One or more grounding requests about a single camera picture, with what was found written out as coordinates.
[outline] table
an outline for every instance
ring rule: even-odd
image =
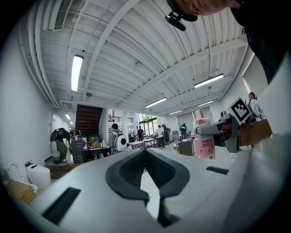
[[[151,142],[154,141],[154,147],[156,147],[156,144],[155,144],[155,139],[154,138],[149,138],[147,140],[144,140],[144,143],[145,143],[145,146],[151,146]]]
[[[108,156],[108,153],[109,153],[109,156],[111,155],[111,148],[110,147],[107,147],[107,148],[96,148],[96,149],[90,149],[90,150],[83,150],[83,152],[88,152],[88,154],[90,155],[96,155],[96,158],[97,159],[100,159],[100,154],[103,154],[104,157],[107,157]]]
[[[137,142],[131,142],[129,143],[132,147],[134,146],[135,148],[139,145],[141,145],[142,143],[144,143],[144,141],[137,141]]]

